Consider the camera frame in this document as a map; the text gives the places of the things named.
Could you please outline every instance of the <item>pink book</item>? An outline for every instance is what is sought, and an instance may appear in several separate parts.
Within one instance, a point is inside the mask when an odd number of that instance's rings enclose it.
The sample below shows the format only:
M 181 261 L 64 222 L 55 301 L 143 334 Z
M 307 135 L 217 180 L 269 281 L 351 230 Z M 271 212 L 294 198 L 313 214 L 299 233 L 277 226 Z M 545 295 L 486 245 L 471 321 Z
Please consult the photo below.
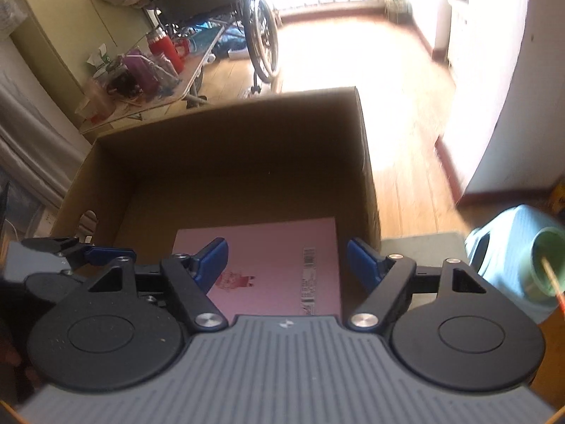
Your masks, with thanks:
M 181 229 L 173 253 L 195 254 L 216 237 L 228 241 L 230 257 L 208 297 L 229 321 L 341 313 L 334 218 Z

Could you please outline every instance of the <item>white cable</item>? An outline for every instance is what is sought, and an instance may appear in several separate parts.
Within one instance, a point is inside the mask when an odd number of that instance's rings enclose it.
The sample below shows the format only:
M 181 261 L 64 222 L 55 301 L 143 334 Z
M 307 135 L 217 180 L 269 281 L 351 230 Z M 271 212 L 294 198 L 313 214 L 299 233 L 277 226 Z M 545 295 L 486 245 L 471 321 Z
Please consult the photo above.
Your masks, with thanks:
M 20 239 L 18 238 L 18 230 L 16 229 L 16 227 L 12 224 L 11 221 L 9 220 L 4 220 L 7 224 L 9 224 L 10 226 L 12 226 L 13 229 L 13 233 L 16 235 L 16 241 L 20 241 Z

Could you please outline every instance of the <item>wooden floor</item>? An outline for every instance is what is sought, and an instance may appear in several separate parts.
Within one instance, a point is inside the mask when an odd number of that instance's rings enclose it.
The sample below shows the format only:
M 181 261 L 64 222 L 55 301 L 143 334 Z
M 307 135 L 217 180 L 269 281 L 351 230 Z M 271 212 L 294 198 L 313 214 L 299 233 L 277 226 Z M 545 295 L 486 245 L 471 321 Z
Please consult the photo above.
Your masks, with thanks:
M 357 86 L 383 238 L 443 231 L 466 236 L 516 204 L 455 208 L 433 149 L 455 85 L 411 27 L 382 17 L 322 19 L 287 25 L 279 40 L 278 91 Z M 204 70 L 200 94 L 210 101 L 240 98 L 252 85 L 252 73 L 249 60 L 217 61 Z

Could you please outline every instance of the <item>wheel rim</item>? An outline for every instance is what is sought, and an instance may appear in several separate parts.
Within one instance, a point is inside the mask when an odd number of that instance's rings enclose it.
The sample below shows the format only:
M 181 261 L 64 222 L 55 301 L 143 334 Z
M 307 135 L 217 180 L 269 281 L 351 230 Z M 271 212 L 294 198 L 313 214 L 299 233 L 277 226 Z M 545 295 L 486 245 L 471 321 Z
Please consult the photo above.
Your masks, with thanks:
M 267 76 L 278 74 L 278 35 L 275 19 L 265 0 L 253 0 L 252 3 L 252 38 L 256 51 L 262 60 L 262 67 Z

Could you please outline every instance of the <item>red bottle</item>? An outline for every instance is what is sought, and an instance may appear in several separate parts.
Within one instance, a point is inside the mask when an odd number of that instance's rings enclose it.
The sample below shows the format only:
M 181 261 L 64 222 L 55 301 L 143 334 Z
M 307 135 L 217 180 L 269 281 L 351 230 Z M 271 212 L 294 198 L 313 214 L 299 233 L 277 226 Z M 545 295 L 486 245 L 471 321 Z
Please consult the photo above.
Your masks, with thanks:
M 157 27 L 148 33 L 147 42 L 149 50 L 154 56 L 158 56 L 161 53 L 165 54 L 166 58 L 173 64 L 177 73 L 183 71 L 184 62 L 180 58 L 173 42 L 161 27 Z

